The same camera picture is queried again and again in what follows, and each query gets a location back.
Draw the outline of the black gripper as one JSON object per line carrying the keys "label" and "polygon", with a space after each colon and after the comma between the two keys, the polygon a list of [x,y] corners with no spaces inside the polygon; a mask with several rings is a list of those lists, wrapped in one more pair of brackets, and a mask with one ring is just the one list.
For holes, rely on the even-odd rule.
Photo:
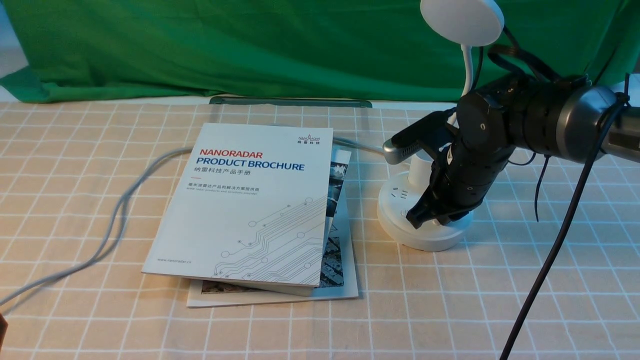
{"label": "black gripper", "polygon": [[430,185],[407,211],[407,221],[418,230],[432,220],[442,226],[461,220],[480,206],[514,151],[514,145],[471,148],[458,136],[436,160]]}

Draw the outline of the robot arm grey and black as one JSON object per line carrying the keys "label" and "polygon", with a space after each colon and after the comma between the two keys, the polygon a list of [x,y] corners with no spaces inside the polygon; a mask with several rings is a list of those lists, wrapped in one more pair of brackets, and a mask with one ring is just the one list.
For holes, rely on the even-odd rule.
{"label": "robot arm grey and black", "polygon": [[516,149],[585,164],[603,155],[639,161],[639,109],[624,93],[580,80],[508,75],[463,96],[451,111],[410,125],[402,144],[432,157],[429,184],[406,219],[416,229],[475,210]]}

